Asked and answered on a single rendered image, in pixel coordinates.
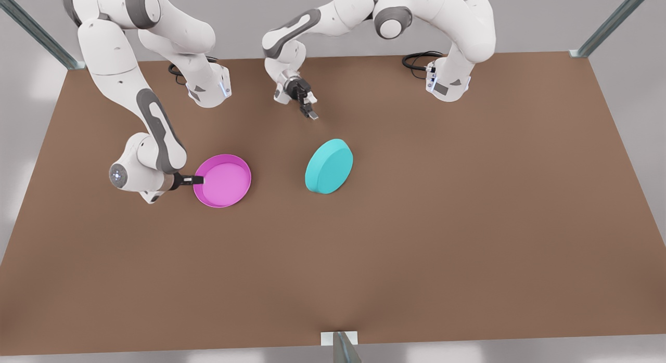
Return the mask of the blue plate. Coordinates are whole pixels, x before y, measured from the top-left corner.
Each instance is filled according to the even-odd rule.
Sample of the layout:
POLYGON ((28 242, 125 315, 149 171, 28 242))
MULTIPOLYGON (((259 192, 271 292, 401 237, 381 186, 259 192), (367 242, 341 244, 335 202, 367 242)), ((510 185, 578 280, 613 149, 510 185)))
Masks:
POLYGON ((312 155, 305 173, 309 191, 330 194, 340 188, 351 173, 354 158, 347 143, 341 139, 325 142, 312 155))

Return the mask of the pink plate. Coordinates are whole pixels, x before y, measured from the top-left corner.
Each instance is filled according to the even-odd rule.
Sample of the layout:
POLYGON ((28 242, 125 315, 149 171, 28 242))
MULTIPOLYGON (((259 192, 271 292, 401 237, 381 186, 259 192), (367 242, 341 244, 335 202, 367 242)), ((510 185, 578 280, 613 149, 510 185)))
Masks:
POLYGON ((242 200, 252 180, 247 162, 232 154, 207 159, 195 175, 203 178, 202 184, 193 185, 195 196, 212 208, 225 208, 242 200))

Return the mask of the silver frame post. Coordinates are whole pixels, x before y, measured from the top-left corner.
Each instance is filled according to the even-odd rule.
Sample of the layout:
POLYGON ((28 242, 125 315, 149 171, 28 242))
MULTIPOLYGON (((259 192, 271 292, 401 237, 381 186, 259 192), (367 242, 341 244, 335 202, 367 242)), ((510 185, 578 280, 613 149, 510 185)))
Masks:
POLYGON ((0 8, 65 68, 70 71, 84 70, 86 68, 85 62, 72 57, 15 0, 0 0, 0 8))
POLYGON ((569 50, 572 59, 587 59, 646 0, 624 0, 578 49, 569 50))
POLYGON ((357 331, 321 332, 321 346, 332 346, 333 363, 363 363, 356 351, 357 331))

